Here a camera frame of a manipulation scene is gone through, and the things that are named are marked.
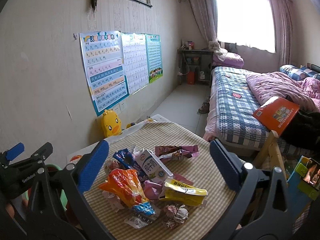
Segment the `orange snack bag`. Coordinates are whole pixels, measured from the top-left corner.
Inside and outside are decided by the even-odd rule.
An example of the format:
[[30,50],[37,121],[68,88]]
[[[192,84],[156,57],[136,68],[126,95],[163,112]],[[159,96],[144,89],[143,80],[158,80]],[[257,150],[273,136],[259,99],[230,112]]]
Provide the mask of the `orange snack bag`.
[[101,183],[98,188],[115,194],[135,212],[146,216],[152,216],[156,213],[144,194],[136,170],[116,168],[109,173],[107,180]]

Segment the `yellow duck toy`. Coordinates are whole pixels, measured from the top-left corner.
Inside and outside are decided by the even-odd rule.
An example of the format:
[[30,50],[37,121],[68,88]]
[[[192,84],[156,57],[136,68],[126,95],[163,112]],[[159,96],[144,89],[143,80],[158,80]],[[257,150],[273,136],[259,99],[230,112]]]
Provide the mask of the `yellow duck toy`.
[[104,110],[101,125],[103,128],[104,138],[120,135],[122,133],[121,120],[114,110]]

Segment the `brown shoe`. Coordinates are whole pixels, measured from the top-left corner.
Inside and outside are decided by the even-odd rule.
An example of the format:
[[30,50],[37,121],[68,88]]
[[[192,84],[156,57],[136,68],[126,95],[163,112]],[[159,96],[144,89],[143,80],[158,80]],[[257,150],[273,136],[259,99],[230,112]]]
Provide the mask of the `brown shoe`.
[[209,113],[209,108],[210,108],[210,97],[207,97],[204,102],[202,103],[202,106],[198,109],[198,112],[200,114],[207,114]]

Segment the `purple snack bag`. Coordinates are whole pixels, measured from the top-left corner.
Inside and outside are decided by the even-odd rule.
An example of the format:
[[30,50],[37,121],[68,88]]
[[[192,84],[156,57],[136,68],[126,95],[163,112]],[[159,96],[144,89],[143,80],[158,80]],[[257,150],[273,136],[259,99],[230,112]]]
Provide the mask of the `purple snack bag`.
[[199,156],[197,145],[191,146],[156,146],[155,154],[163,162],[184,160]]

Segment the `black white wrapper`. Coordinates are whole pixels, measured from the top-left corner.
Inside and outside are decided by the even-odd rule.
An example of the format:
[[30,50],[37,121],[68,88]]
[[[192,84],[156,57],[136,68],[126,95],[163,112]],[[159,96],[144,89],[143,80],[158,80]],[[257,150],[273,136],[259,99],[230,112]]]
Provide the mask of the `black white wrapper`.
[[135,213],[129,219],[125,219],[125,224],[133,227],[134,229],[142,229],[152,223],[154,223],[159,217],[160,213],[156,212],[153,215],[147,216],[141,213]]

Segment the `pink paper ball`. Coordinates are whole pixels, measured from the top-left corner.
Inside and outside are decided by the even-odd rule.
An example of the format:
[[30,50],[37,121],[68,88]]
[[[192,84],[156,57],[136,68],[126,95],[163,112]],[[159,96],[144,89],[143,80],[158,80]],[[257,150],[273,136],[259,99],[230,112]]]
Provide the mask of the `pink paper ball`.
[[167,229],[174,229],[183,225],[189,217],[189,211],[183,204],[166,205],[163,211],[165,215],[163,224]]

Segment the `plaid blue pillow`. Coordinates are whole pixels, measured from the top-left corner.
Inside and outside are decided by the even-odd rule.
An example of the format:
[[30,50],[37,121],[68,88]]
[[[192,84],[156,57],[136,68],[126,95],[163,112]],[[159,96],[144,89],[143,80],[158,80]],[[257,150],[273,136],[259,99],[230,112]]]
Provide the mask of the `plaid blue pillow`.
[[301,68],[297,68],[293,65],[283,65],[279,68],[280,72],[286,74],[291,79],[296,81],[302,81],[307,77],[312,77],[314,79],[319,80],[319,72],[316,72],[307,66],[302,66]]

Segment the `green red trash bin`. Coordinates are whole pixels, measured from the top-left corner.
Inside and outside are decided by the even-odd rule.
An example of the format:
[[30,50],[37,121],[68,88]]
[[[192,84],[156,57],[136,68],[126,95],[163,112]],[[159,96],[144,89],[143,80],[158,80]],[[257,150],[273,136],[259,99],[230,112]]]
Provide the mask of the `green red trash bin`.
[[59,186],[60,189],[58,191],[59,193],[59,196],[60,196],[60,201],[61,201],[61,204],[63,206],[63,209],[66,211],[67,210],[67,197],[66,197],[66,194],[64,192],[64,190],[62,189],[62,186],[61,186],[61,183],[58,181],[58,178],[56,178],[56,174],[57,172],[61,171],[62,168],[59,167],[58,165],[55,165],[55,164],[47,164],[46,165],[46,168],[48,170],[48,174],[50,175],[50,178],[54,179],[54,183],[55,183],[55,186]]

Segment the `blue cookie wrapper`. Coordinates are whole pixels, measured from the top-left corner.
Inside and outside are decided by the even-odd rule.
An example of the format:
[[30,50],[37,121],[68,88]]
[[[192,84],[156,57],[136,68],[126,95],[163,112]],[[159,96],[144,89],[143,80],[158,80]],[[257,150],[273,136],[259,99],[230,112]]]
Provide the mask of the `blue cookie wrapper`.
[[113,154],[113,158],[121,163],[126,170],[133,169],[137,171],[137,175],[140,179],[146,178],[145,172],[135,161],[133,155],[129,152],[127,148],[119,150]]

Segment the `white milk carton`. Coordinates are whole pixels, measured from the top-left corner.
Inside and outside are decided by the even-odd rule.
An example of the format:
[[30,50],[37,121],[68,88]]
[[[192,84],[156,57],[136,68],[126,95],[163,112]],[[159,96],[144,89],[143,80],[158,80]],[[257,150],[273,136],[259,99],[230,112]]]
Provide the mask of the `white milk carton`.
[[149,180],[154,183],[163,184],[167,178],[173,177],[173,173],[151,150],[138,151],[135,154],[135,160],[146,173]]

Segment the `yellow torn cardboard box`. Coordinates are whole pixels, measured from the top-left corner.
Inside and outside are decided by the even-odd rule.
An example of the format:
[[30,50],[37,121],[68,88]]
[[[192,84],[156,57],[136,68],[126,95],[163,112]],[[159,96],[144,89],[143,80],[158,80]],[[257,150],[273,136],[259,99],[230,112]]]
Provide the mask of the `yellow torn cardboard box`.
[[203,204],[207,196],[206,189],[199,189],[168,177],[164,181],[159,200],[179,202],[187,206],[197,207]]

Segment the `pink wrapper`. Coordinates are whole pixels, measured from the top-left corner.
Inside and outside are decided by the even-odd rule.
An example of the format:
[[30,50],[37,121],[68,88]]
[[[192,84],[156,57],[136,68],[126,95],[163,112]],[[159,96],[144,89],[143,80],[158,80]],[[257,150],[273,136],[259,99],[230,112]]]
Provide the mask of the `pink wrapper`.
[[150,180],[144,181],[143,191],[149,200],[159,200],[159,195],[162,192],[162,184],[154,183]]

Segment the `dark shelf unit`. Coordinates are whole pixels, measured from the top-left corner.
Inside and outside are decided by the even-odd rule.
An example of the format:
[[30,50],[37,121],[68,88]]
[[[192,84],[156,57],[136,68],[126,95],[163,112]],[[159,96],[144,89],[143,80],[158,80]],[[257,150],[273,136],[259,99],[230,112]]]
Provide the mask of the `dark shelf unit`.
[[178,82],[187,83],[189,71],[195,72],[195,84],[212,85],[214,53],[208,49],[178,49]]

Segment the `purple curtain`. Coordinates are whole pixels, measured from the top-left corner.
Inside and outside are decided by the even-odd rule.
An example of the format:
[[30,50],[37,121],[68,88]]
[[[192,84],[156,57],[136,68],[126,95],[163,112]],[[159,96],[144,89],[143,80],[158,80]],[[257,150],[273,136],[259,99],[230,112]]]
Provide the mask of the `purple curtain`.
[[217,41],[216,0],[188,0],[202,37],[207,43]]

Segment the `silver red wrapper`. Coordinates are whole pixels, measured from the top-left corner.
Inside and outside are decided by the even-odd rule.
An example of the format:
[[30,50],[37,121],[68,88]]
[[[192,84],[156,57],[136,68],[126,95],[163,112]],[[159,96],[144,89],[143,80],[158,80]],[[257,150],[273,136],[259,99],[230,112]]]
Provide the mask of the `silver red wrapper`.
[[123,166],[121,165],[121,163],[119,161],[117,161],[115,159],[107,160],[104,163],[104,172],[106,175],[109,175],[116,168],[123,169]]

